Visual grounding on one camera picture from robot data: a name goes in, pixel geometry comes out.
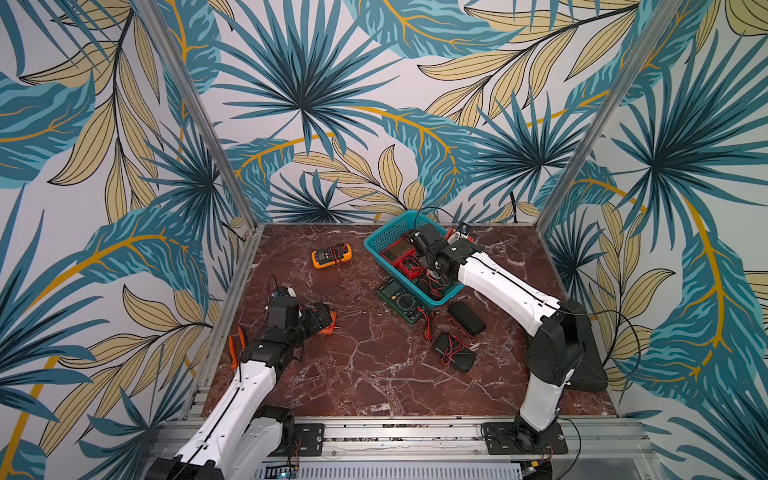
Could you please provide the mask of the orange multimeter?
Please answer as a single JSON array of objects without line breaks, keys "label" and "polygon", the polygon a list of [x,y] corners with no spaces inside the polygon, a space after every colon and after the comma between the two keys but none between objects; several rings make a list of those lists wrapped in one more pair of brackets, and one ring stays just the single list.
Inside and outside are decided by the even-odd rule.
[{"label": "orange multimeter", "polygon": [[326,303],[315,302],[302,311],[303,324],[309,336],[329,336],[336,328],[337,313]]}]

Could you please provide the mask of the green black dial multimeter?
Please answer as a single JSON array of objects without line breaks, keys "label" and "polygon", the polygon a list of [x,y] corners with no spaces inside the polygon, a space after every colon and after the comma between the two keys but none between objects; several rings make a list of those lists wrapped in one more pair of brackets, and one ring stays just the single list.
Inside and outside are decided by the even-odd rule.
[{"label": "green black dial multimeter", "polygon": [[417,299],[394,278],[388,278],[376,291],[377,296],[409,325],[435,318],[435,312]]}]

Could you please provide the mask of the yellow multimeter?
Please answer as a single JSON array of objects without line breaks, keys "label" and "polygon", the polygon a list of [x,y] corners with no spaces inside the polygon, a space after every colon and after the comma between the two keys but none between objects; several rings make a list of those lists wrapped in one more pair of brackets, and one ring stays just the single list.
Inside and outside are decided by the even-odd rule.
[{"label": "yellow multimeter", "polygon": [[353,254],[349,244],[336,243],[326,248],[315,250],[311,254],[311,261],[315,269],[324,269],[352,260]]}]

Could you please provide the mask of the small black multimeter with leads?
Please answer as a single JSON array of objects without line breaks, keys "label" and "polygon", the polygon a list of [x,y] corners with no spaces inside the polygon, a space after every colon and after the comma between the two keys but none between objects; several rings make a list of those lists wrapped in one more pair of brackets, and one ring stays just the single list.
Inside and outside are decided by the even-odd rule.
[{"label": "small black multimeter with leads", "polygon": [[441,333],[432,348],[443,365],[451,366],[460,373],[468,373],[475,364],[476,354],[451,333]]}]

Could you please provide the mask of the red multimeter with display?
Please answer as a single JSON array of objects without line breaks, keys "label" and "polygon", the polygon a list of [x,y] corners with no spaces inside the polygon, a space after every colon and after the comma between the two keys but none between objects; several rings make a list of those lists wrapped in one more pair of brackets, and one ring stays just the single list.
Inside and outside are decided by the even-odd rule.
[{"label": "red multimeter with display", "polygon": [[409,281],[416,280],[425,273],[425,267],[419,260],[416,251],[410,252],[397,260],[395,268]]}]

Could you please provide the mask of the large red multimeter taped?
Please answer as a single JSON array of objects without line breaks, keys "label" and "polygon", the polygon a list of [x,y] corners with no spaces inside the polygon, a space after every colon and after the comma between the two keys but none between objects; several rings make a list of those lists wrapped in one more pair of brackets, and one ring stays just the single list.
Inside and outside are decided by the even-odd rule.
[{"label": "large red multimeter taped", "polygon": [[407,236],[401,236],[390,246],[380,252],[380,256],[391,265],[398,265],[405,258],[411,256],[415,248]]}]

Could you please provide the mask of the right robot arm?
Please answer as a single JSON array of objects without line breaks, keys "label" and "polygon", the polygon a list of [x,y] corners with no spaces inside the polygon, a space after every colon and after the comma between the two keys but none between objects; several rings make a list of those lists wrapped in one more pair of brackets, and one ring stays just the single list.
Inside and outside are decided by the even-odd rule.
[{"label": "right robot arm", "polygon": [[540,435],[557,419],[566,385],[582,363],[586,342],[578,320],[581,306],[566,306],[519,279],[467,236],[447,238],[432,224],[406,234],[426,265],[445,283],[459,282],[491,300],[531,337],[526,353],[530,377],[516,415],[518,428]]}]

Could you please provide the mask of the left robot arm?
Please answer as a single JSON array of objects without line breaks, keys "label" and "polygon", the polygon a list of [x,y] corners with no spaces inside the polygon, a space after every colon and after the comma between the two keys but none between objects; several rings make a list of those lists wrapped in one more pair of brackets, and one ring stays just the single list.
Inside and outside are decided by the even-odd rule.
[{"label": "left robot arm", "polygon": [[334,325],[332,307],[303,305],[291,295],[273,297],[260,337],[240,351],[232,381],[208,418],[171,458],[157,458],[147,479],[254,479],[274,452],[300,448],[289,408],[265,398],[296,359],[295,351]]}]

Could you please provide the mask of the teal plastic basket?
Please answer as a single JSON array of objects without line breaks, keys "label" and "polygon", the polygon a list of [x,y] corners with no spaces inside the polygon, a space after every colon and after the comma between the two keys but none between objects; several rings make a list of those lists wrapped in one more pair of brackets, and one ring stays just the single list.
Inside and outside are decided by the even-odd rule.
[{"label": "teal plastic basket", "polygon": [[464,285],[440,280],[432,270],[434,264],[429,264],[426,255],[413,245],[414,233],[425,225],[431,225],[428,239],[435,235],[447,239],[455,232],[420,211],[407,210],[370,234],[364,247],[393,280],[427,307],[437,308],[456,297]]}]

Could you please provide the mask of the black multimeter under basket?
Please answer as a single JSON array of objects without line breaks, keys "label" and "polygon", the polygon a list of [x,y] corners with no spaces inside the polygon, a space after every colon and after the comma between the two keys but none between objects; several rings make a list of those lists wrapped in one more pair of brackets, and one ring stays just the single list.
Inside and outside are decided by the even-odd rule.
[{"label": "black multimeter under basket", "polygon": [[448,314],[469,337],[474,338],[487,328],[486,323],[463,301],[451,303],[448,306]]}]

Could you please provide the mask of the orange handled pliers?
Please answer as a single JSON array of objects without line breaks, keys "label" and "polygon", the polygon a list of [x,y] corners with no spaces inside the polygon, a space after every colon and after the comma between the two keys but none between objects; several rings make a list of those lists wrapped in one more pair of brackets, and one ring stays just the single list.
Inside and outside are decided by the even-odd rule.
[{"label": "orange handled pliers", "polygon": [[231,358],[230,370],[239,368],[240,354],[246,347],[246,335],[241,326],[237,326],[236,332],[228,337],[228,350]]}]

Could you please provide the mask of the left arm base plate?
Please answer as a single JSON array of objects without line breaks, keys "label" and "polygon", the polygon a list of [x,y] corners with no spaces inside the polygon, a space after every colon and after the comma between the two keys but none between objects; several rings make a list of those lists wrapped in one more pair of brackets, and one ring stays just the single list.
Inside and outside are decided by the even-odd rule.
[{"label": "left arm base plate", "polygon": [[283,428],[282,452],[285,456],[320,457],[324,438],[323,423],[290,423]]}]

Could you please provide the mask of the right aluminium corner post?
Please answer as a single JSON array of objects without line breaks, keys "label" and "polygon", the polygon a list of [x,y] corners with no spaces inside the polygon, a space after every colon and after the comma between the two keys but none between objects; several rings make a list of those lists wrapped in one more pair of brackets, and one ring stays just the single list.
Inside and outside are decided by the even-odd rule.
[{"label": "right aluminium corner post", "polygon": [[539,234],[546,233],[553,224],[558,208],[575,182],[575,178],[595,142],[614,111],[626,96],[634,80],[643,70],[644,64],[652,55],[656,43],[661,39],[667,25],[674,19],[681,5],[681,0],[662,1],[653,11],[647,28],[638,37],[637,46],[629,52],[626,65],[619,70],[611,89],[607,92],[605,100],[597,110],[584,137],[579,142],[572,159],[562,171],[544,210],[536,221],[535,227]]}]

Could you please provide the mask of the aluminium front rail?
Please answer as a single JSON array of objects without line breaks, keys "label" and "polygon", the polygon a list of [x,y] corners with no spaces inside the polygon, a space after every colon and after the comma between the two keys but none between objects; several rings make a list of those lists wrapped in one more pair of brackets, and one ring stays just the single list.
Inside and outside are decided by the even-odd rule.
[{"label": "aluminium front rail", "polygon": [[[489,455],[480,435],[493,417],[304,417],[323,423],[320,457],[274,452],[258,478],[368,479],[662,479],[657,450],[639,421],[577,417],[558,424],[569,452],[550,455]],[[155,459],[171,458],[205,421],[174,422],[160,435]]]}]

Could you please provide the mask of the left aluminium corner post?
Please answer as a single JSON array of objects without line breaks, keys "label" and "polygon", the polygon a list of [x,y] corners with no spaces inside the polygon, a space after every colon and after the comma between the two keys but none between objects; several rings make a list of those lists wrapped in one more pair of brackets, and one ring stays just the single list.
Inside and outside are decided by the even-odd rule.
[{"label": "left aluminium corner post", "polygon": [[175,40],[157,3],[149,0],[138,0],[135,1],[135,7],[145,22],[149,36],[154,41],[161,58],[165,61],[170,76],[179,90],[180,97],[188,107],[191,120],[195,123],[198,133],[210,151],[214,164],[218,168],[224,184],[228,187],[237,210],[245,220],[248,229],[255,231],[258,227],[258,220],[252,214],[250,202],[237,183],[227,154],[205,111],[203,102],[182,59],[181,51],[176,48]]}]

